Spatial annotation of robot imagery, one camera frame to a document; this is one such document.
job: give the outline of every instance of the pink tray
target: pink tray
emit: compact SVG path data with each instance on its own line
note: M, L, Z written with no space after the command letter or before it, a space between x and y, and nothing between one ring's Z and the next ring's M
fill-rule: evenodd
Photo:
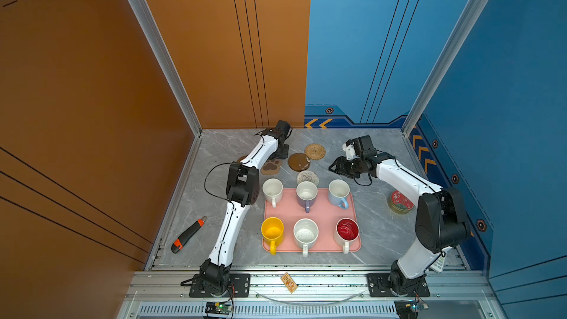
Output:
M326 252L342 252L343 248L339 246L333 238L333 232L337 222L343 218L351 218L356 221L356 213L354 211L354 202L352 194L349 194L346 199L349 202L348 209L342 209L333 206L327 199L329 193L328 188L317 189L317 199L315 204L311 206L311 211L305 213L305 209L301 207L296 200L297 193L294 188L284 188L283 198L275 208L272 203L266 202L264 206L264 219L270 217L278 217L283 222L283 243L277 248L278 252L293 253L301 252L302 250L297 247L293 236L293 226L295 222L301 218L309 218L317 224L319 228L319 237L313 248L309 249L310 252L326 253ZM270 251L270 246L262 241L264 250ZM351 252L360 250L362 243L360 237L351 244Z

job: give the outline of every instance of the mug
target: mug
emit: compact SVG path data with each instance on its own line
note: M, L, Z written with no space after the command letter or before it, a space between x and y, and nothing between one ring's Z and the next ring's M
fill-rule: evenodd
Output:
M350 219L343 218L335 226L335 241L343 247L343 253L349 253L349 247L360 236L358 224Z
M351 188L349 184L343 180L337 179L333 180L329 184L329 202L333 206L341 207L342 209L349 208L349 202L346 197L351 193Z
M317 197L317 186L311 181L303 181L297 185L297 203L309 213Z
M295 243L303 249L303 257L307 257L307 250L311 249L319 236L319 227L309 218L297 221L293 227Z
M284 187L280 180L278 179L269 179L264 182L262 185L262 192L264 193L264 197L266 197L266 201L272 203L272 207L276 207L276 203L282 200L284 197Z
M262 237L270 244L270 254L276 254L276 248L284 240L284 223L276 217L266 218L262 223Z

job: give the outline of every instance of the yellow arrow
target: yellow arrow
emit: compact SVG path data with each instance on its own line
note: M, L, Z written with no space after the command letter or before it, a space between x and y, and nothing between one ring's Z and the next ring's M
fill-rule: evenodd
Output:
M305 125L305 127L307 127L307 128L313 128L313 127L311 127L311 124L312 124L313 122L317 121L317 120L318 120L318 118L312 119L311 121L309 121L309 122Z
M429 149L427 149L425 147L419 147L418 150L419 150L419 153L417 153L417 158L421 161L421 152L429 152Z
M431 160L431 159L425 158L425 174L427 174L427 166L428 166L428 164L437 165L437 163L435 162L435 160Z
M422 136L415 135L413 136L413 148L416 148L416 139L423 139Z
M323 122L322 124L319 125L319 127L321 128L327 128L327 126L325 126L327 123L329 123L330 121L332 121L332 118L329 118L328 120L326 120L325 122Z

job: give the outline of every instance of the blue mug handle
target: blue mug handle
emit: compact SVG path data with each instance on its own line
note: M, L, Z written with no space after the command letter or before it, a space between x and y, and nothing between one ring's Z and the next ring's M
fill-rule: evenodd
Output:
M338 205L342 209L348 209L349 203L346 201L346 197L341 198L341 204Z

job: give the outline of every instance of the marble tabletop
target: marble tabletop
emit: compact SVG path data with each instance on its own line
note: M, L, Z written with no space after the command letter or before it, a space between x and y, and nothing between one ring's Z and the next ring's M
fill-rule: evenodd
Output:
M203 188L205 176L215 165L236 161L248 154L260 140L254 136L260 130L204 130L202 142L197 153L194 166L185 186L174 221L166 237L166 246L159 266L198 267L209 257L220 231L226 202L207 194ZM388 207L387 198L395 190L389 184L378 179L372 180L371 186L359 186L352 179L341 177L328 170L329 165L341 155L341 146L348 139L370 135L374 147L389 152L397 157L408 169L416 172L416 157L411 155L398 129L296 129L287 139L289 155L303 152L311 143L319 143L327 150L323 159L312 160L308 170L315 172L320 179L319 187L326 188L330 181L342 178L351 187L358 224L361 231L362 247L358 252L343 253L309 253L303 258L301 253L277 253L271 255L262 247L260 225L264 220L262 197L251 206L242 229L238 234L234 250L234 266L250 265L371 265L390 266L399 259L415 239L414 208L408 214L399 215ZM278 178L284 188L297 186L294 172L284 161L277 175L260 174L260 185L268 178ZM216 168L207 179L207 189L216 195L226 196L226 180L228 165ZM361 183L367 183L365 176ZM190 224L199 217L207 216L208 220L186 246L178 253L170 251L170 245ZM448 253L446 265L460 265L462 262L457 252Z

